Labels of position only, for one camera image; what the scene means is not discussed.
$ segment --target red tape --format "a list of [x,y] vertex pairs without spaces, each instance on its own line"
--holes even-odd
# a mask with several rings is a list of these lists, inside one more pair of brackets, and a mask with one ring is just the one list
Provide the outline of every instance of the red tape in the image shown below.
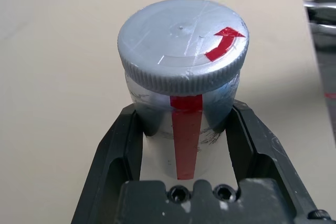
[[170,97],[177,179],[194,178],[198,138],[200,137],[202,95]]

